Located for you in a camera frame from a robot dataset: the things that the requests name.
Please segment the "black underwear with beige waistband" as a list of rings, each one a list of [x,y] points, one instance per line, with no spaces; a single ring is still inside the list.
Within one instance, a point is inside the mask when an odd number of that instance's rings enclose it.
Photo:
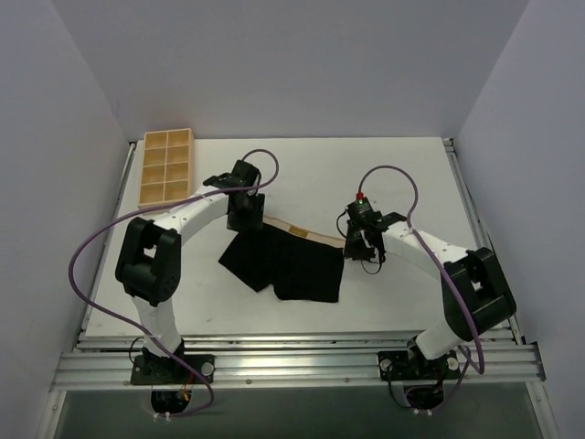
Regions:
[[[218,263],[258,293],[272,286],[282,301],[339,301],[344,256],[339,248],[272,225],[236,235]]]

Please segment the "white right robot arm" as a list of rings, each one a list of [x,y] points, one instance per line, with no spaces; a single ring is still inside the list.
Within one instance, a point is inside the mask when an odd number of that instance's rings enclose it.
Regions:
[[[481,335],[517,310],[495,253],[486,247],[469,250],[450,244],[415,229],[409,217],[396,212],[383,215],[347,207],[344,214],[345,257],[361,262],[376,259],[382,266],[388,255],[397,256],[441,285],[439,320],[407,345],[409,372],[427,377],[440,359],[459,350],[473,369],[484,373]]]

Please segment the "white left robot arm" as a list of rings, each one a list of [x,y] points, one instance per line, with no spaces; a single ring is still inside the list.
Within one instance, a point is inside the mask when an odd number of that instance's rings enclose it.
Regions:
[[[262,227],[264,195],[257,168],[232,170],[204,181],[193,202],[154,219],[136,217],[127,226],[115,278],[131,298],[147,329],[143,356],[163,383],[178,381],[185,370],[184,342],[176,328],[172,296],[181,280],[182,247],[209,223],[226,217],[234,231]]]

